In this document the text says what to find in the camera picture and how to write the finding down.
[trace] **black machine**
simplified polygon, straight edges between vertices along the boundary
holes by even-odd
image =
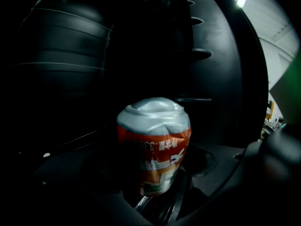
[[[257,142],[267,68],[233,0],[26,1],[6,53],[10,213],[106,225],[232,221],[253,207],[256,218],[292,213],[299,129]],[[153,198],[117,172],[127,168],[116,116],[148,97],[183,105],[192,127],[173,186]]]

